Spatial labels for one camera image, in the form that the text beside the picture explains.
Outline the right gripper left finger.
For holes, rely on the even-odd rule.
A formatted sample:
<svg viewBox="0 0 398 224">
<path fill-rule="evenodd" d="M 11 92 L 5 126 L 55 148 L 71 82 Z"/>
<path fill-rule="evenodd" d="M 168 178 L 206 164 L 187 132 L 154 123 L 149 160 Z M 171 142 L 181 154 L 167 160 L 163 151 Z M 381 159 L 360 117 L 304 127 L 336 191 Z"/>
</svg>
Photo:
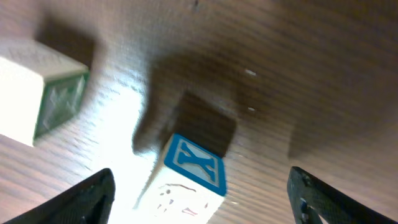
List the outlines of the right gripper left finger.
<svg viewBox="0 0 398 224">
<path fill-rule="evenodd" d="M 114 175 L 105 168 L 4 224 L 107 224 L 115 191 Z"/>
</svg>

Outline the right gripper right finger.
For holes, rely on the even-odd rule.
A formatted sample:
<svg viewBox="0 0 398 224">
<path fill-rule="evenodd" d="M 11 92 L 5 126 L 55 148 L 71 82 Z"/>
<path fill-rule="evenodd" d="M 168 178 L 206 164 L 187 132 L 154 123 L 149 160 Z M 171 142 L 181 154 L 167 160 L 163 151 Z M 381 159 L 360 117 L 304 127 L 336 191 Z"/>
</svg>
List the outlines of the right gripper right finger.
<svg viewBox="0 0 398 224">
<path fill-rule="evenodd" d="M 299 224 L 397 224 L 297 166 L 290 169 L 287 193 Z"/>
</svg>

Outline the yellow edged letter block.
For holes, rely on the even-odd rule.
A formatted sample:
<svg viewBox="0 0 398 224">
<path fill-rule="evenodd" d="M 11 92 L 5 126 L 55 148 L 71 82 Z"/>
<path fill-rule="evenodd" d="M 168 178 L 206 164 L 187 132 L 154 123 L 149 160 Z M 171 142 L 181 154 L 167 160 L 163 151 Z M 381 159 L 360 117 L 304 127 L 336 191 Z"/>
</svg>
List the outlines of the yellow edged letter block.
<svg viewBox="0 0 398 224">
<path fill-rule="evenodd" d="M 222 158 L 173 134 L 139 198 L 139 222 L 208 223 L 226 191 Z"/>
</svg>

